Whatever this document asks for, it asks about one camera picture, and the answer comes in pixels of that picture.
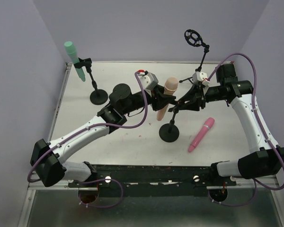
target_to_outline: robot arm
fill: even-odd
[[[258,124],[254,110],[252,109],[253,87],[249,81],[238,81],[233,64],[222,65],[217,70],[217,82],[220,86],[208,87],[204,84],[199,75],[202,72],[196,72],[193,75],[194,85],[178,101],[178,105],[171,108],[179,110],[199,111],[204,109],[208,102],[225,100],[235,110],[245,132],[250,154],[239,160],[226,161],[212,164],[215,175],[218,176],[237,176],[245,179],[275,175],[281,168],[280,161],[275,152],[268,144],[268,140],[282,157],[284,161],[284,148],[278,145],[269,131],[263,116],[258,108],[257,100],[255,106],[257,114],[262,122],[265,136]]]
[[[158,80],[154,74],[145,72],[139,80],[144,88],[147,104],[151,105],[154,111],[174,102],[174,96],[163,94],[164,87],[157,84]],[[61,179],[77,181],[88,179],[94,171],[92,165],[87,162],[67,162],[67,159],[82,147],[122,126],[127,121],[125,114],[145,107],[142,91],[132,94],[127,84],[115,86],[109,100],[109,104],[102,108],[97,116],[69,134],[49,143],[39,140],[35,144],[30,163],[31,166],[36,166],[35,171],[45,187],[52,186]]]

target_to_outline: glass panel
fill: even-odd
[[[253,189],[229,189],[227,203],[249,200]],[[105,198],[114,203],[115,198]],[[112,209],[79,206],[77,191],[36,192],[29,227],[278,227],[281,226],[272,194],[259,189],[256,199],[244,207],[213,204],[207,197],[125,198]]]

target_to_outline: mint green cylinder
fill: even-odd
[[[71,62],[73,64],[76,64],[79,62],[79,58],[77,55],[77,49],[75,45],[71,41],[67,41],[64,43],[64,48],[67,52],[67,55],[71,58]],[[79,75],[79,78],[84,82],[85,81],[85,74],[83,69],[76,69],[77,74]]]

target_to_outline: silver bolt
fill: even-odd
[[[233,176],[230,176],[230,180],[234,182],[234,181],[236,181],[236,178],[233,177]]]
[[[200,181],[200,178],[199,178],[199,176],[195,175],[195,176],[193,177],[193,180],[194,180],[194,182],[199,182],[199,181]]]
[[[106,183],[109,183],[109,182],[110,182],[110,179],[112,179],[112,178],[111,178],[110,176],[106,176],[105,179],[107,179],[105,182],[106,182]]]

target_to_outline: black stand pole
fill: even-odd
[[[86,68],[86,72],[90,75],[91,78],[91,84],[94,88],[94,91],[90,94],[89,99],[92,104],[95,105],[102,105],[108,100],[108,94],[105,90],[98,89],[97,83],[93,78],[93,75],[91,74],[91,64],[92,61],[90,58],[87,59],[80,59],[80,62],[74,64],[75,68],[80,69],[83,66]]]
[[[162,125],[159,130],[159,136],[165,142],[172,143],[179,138],[180,132],[177,126],[175,126],[175,117],[177,113],[179,113],[179,110],[175,108],[169,124]]]
[[[203,54],[203,58],[202,58],[202,60],[201,60],[201,64],[200,64],[200,66],[195,70],[196,72],[201,72],[201,69],[202,69],[202,65],[203,65],[205,56],[206,56],[206,54],[207,54],[208,52],[209,52],[209,45],[206,45],[205,48],[204,48],[204,54]],[[179,80],[179,83],[183,83],[184,81],[189,80],[189,82],[193,84],[193,82],[191,81],[192,78],[193,78],[193,77],[188,77],[188,78],[186,78],[186,79]]]

